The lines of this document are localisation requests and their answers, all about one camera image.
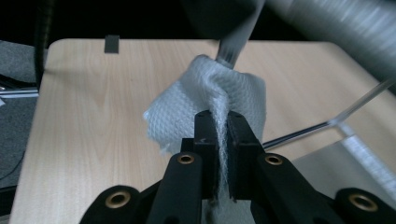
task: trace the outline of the metal rod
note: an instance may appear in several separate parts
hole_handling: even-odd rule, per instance
[[[306,129],[302,129],[298,132],[290,133],[288,135],[285,135],[285,136],[276,138],[274,140],[271,140],[269,142],[263,143],[262,147],[264,148],[264,150],[270,150],[274,147],[280,147],[280,146],[286,145],[287,143],[307,137],[313,133],[319,133],[319,132],[321,132],[323,130],[327,130],[331,127],[332,127],[332,125],[329,122],[323,122],[323,123],[317,124],[315,126],[312,126],[312,127],[306,128]]]
[[[24,98],[24,97],[37,97],[37,88],[23,88],[15,90],[0,91],[0,98]]]
[[[356,112],[358,109],[360,109],[362,106],[366,105],[369,103],[371,100],[373,100],[379,93],[382,91],[386,90],[387,88],[391,87],[396,81],[396,78],[388,79],[385,80],[381,83],[379,83],[377,86],[375,86],[372,90],[367,92],[365,95],[363,95],[355,104],[351,105],[349,108],[341,112],[339,115],[337,115],[335,118],[330,120],[330,122],[335,122],[336,124],[346,120],[351,116],[354,112]]]
[[[288,135],[276,138],[274,140],[265,142],[262,144],[264,150],[270,150],[275,147],[280,147],[286,145],[288,143],[294,142],[298,139],[305,138],[313,133],[319,133],[321,131],[327,130],[334,126],[338,126],[344,122],[349,116],[351,116],[354,112],[359,110],[362,106],[366,105],[368,102],[373,100],[379,93],[391,87],[396,82],[396,78],[390,78],[379,83],[372,90],[363,95],[357,102],[351,105],[349,108],[335,116],[333,119],[330,119],[326,122],[320,123],[318,125],[302,129],[295,133],[290,133]]]

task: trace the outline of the black bracket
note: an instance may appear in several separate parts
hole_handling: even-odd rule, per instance
[[[227,120],[229,191],[251,201],[264,223],[396,223],[396,211],[362,189],[341,189],[335,199],[317,192],[285,157],[265,153],[241,114]],[[184,138],[163,179],[142,192],[127,186],[105,190],[81,224],[201,223],[202,199],[216,198],[219,146],[210,111],[195,116],[194,138]]]

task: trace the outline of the cloth fold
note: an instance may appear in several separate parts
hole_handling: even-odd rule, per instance
[[[232,110],[245,116],[256,137],[262,139],[265,83],[261,78],[227,68],[206,55],[195,57],[187,71],[144,113],[148,137],[159,143],[162,152],[176,154],[182,138],[194,137],[195,114],[207,109],[212,112],[219,140],[219,190],[227,191],[228,112]]]

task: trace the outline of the brass insert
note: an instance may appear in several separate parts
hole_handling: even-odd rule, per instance
[[[194,161],[194,157],[188,154],[181,155],[177,158],[177,161],[181,164],[190,164]]]
[[[278,156],[270,155],[266,156],[265,160],[270,163],[271,165],[280,165],[283,163],[282,159],[280,159]]]
[[[131,194],[128,191],[121,190],[112,193],[106,198],[106,206],[109,208],[123,207],[131,200]]]
[[[378,205],[362,194],[351,194],[348,199],[353,205],[366,212],[375,212],[378,210]]]

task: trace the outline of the wooden table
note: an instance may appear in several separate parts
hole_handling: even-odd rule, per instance
[[[169,155],[147,139],[143,112],[198,54],[217,44],[194,40],[66,39],[49,48],[46,72],[10,223],[78,223],[104,189],[143,190],[160,180]],[[267,85],[263,141],[332,118],[377,82],[329,43],[250,41],[235,67]],[[396,99],[382,93],[348,120],[396,171]],[[342,137],[326,131],[275,152],[290,160]]]

